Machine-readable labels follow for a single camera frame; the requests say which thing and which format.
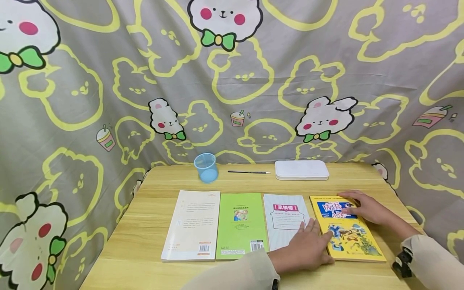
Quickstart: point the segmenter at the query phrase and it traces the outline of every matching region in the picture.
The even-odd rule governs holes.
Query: barcode
[[[209,252],[209,245],[200,245],[200,253]]]
[[[256,251],[264,248],[264,243],[250,243],[251,251]]]

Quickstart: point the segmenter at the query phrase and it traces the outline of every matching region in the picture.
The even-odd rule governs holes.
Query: fabric backdrop
[[[146,172],[202,152],[372,164],[464,261],[464,0],[0,7],[0,289],[78,289]]]

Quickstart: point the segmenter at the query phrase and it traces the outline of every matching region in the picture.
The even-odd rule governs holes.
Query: book
[[[261,194],[222,194],[216,260],[236,260],[261,248],[269,251]]]
[[[215,260],[219,202],[219,191],[179,192],[162,261]]]
[[[264,195],[267,235],[271,251],[288,246],[300,228],[309,223],[309,214],[301,195]]]
[[[332,231],[329,254],[335,260],[386,262],[372,233],[362,217],[344,214],[343,208],[356,207],[339,196],[310,196],[321,231]]]

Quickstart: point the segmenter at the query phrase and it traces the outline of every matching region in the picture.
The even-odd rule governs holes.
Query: green bow tie
[[[186,139],[184,131],[179,131],[176,134],[164,132],[164,138],[166,140],[172,140],[172,139],[185,140]]]
[[[330,130],[324,131],[320,134],[306,134],[304,136],[304,143],[311,142],[313,139],[327,140],[330,137]]]
[[[26,46],[18,53],[0,52],[0,74],[10,73],[15,66],[40,70],[45,67],[45,60],[35,46]]]
[[[213,44],[222,46],[225,51],[231,52],[235,48],[235,33],[228,33],[224,35],[214,34],[211,30],[205,29],[201,37],[201,44],[208,47]]]
[[[63,251],[66,245],[66,240],[60,237],[54,237],[50,243],[50,256],[48,258],[47,279],[50,284],[53,284],[56,277],[56,270],[54,264],[57,261],[58,255]]]

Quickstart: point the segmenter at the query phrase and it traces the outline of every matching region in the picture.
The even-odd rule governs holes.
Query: white and pink book
[[[288,246],[300,228],[309,223],[309,214],[302,195],[264,195],[267,234],[271,251]]]
[[[179,192],[161,260],[214,261],[219,221],[219,191]]]

